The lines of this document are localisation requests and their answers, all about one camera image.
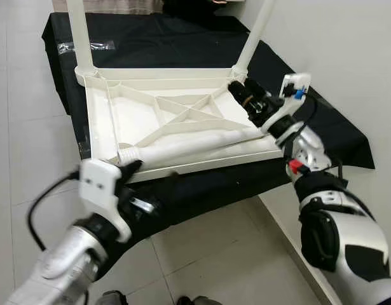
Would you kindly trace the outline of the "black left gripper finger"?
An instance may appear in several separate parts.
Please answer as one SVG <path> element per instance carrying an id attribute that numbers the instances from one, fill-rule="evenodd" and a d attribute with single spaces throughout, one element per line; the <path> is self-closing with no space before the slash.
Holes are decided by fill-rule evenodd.
<path id="1" fill-rule="evenodd" d="M 126 163 L 126 165 L 118 166 L 120 169 L 120 177 L 116 180 L 118 185 L 125 185 L 134 175 L 142 168 L 143 160 L 137 159 Z"/>
<path id="2" fill-rule="evenodd" d="M 175 188 L 179 178 L 178 172 L 172 172 L 165 177 L 150 180 L 145 183 L 144 191 L 148 194 L 168 194 Z"/>

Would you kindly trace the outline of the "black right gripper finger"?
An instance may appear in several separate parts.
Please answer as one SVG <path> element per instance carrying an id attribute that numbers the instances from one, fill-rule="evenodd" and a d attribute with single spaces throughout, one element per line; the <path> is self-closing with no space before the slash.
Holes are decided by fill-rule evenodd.
<path id="1" fill-rule="evenodd" d="M 247 78 L 244 85 L 245 89 L 249 91 L 249 96 L 245 99 L 244 105 L 259 104 L 262 107 L 268 107 L 271 104 L 271 93 L 257 81 Z"/>
<path id="2" fill-rule="evenodd" d="M 247 114 L 252 116 L 253 114 L 258 114 L 259 111 L 254 107 L 254 104 L 244 105 L 245 99 L 249 96 L 249 91 L 245 89 L 244 82 L 241 81 L 232 81 L 228 84 L 228 92 L 230 92 L 233 98 L 238 102 L 239 105 L 244 109 Z"/>

